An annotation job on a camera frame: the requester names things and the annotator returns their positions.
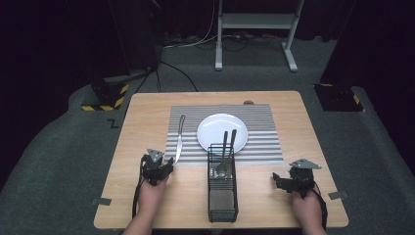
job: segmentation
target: striped placemat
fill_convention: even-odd
[[[280,141],[275,129],[269,105],[227,105],[227,106],[173,106],[171,107],[164,159],[175,158],[177,131],[182,115],[183,148],[178,165],[206,165],[208,152],[197,138],[199,124],[214,114],[228,114],[239,118],[248,129],[248,142],[235,154],[236,165],[283,164]]]

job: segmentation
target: wire basket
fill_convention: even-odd
[[[225,165],[225,170],[218,172],[217,167],[221,164]],[[238,197],[232,147],[211,144],[207,149],[207,185],[209,221],[235,222],[238,215]]]

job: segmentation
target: metal stand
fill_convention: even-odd
[[[300,13],[304,0],[299,0],[294,14],[223,14],[222,0],[219,0],[217,20],[216,58],[214,68],[223,69],[222,62],[222,30],[223,28],[273,28],[289,29],[287,42],[282,43],[284,54],[291,71],[298,71],[298,67],[291,52],[294,35],[300,20]]]

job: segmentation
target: human hand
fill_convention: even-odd
[[[317,187],[314,187],[314,191],[319,193]],[[300,193],[293,192],[293,210],[306,235],[327,234],[321,224],[322,211],[318,197],[311,190],[304,198]]]
[[[164,195],[165,185],[168,177],[158,185],[152,186],[146,180],[141,184],[140,195],[138,197],[138,213],[125,228],[123,235],[152,233],[153,220],[161,205]]]
[[[156,215],[161,205],[168,177],[156,186],[151,185],[146,180],[142,183],[137,202],[139,212],[145,212],[152,216]]]

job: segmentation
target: knife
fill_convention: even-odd
[[[181,139],[181,133],[183,130],[183,122],[184,119],[186,118],[186,116],[182,115],[180,117],[180,122],[179,122],[179,131],[178,131],[178,135],[177,135],[177,149],[176,149],[176,159],[174,161],[175,164],[177,164],[177,162],[179,162],[179,158],[180,158],[180,154],[181,154],[181,149],[183,147],[183,141]]]

